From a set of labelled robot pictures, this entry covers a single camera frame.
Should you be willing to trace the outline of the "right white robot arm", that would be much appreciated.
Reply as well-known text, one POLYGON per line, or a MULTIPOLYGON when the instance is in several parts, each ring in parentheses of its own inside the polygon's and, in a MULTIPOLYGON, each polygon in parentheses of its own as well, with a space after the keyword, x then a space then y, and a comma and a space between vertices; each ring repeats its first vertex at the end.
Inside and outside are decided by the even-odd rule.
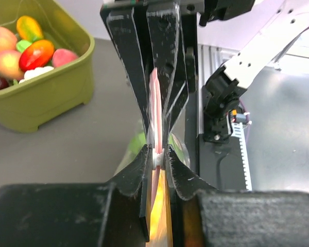
MULTIPOLYGON (((196 90, 197 27, 248 13, 255 1, 105 1, 100 16, 141 111, 146 141, 164 145, 196 90)), ((256 75, 309 28, 309 1, 283 1, 254 37, 221 65, 205 88, 210 142, 227 138, 228 112, 256 75)))

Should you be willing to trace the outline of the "clear zip top bag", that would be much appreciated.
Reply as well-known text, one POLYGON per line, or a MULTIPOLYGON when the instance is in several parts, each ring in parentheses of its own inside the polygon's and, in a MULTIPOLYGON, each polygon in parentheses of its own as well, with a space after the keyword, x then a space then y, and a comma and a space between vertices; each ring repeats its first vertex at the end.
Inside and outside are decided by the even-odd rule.
MULTIPOLYGON (((149 76, 149 113, 150 126, 148 133, 139 132, 130 141, 125 156, 119 164, 115 175, 124 169, 136 157, 142 146, 149 142, 152 144, 152 176, 158 176, 160 170, 164 170, 164 144, 163 144, 163 123, 162 123, 162 102, 160 93, 160 82, 158 69, 154 68, 149 76)), ((151 210, 156 198, 158 178, 152 177, 151 182, 151 210)))

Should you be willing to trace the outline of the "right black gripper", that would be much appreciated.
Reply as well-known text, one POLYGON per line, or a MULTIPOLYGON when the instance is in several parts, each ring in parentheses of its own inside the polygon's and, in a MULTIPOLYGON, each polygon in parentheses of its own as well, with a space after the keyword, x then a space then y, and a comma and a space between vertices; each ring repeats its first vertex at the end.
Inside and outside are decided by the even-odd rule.
POLYGON ((149 129, 149 75, 158 69, 163 144, 198 83, 197 18, 203 1, 111 1, 100 16, 149 129))

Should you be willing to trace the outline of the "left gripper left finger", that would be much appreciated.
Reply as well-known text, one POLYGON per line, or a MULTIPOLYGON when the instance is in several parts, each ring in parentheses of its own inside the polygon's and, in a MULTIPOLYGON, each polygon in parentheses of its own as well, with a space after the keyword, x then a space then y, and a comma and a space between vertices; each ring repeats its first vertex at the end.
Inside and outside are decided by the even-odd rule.
POLYGON ((117 189, 136 200, 132 206, 146 242, 150 239, 152 145, 145 144, 134 160, 113 177, 117 189))

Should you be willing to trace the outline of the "yellow fake orange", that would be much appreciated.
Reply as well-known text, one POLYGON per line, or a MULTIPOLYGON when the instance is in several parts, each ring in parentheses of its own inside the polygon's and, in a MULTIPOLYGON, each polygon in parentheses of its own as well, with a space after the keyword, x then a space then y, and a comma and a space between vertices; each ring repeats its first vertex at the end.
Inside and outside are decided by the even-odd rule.
POLYGON ((146 246, 173 246, 169 187, 167 185, 166 172, 160 170, 158 176, 154 172, 152 177, 154 179, 158 178, 158 187, 150 215, 150 241, 146 243, 146 246))

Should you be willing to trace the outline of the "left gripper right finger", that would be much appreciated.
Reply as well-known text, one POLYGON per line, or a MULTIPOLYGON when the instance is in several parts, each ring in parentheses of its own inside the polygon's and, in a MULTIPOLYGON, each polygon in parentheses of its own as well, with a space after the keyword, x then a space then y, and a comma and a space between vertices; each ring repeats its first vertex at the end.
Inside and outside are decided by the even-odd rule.
POLYGON ((168 146, 165 158, 168 184, 183 201, 189 201, 202 191, 216 191, 215 187, 208 184, 187 165, 183 164, 171 146, 168 146))

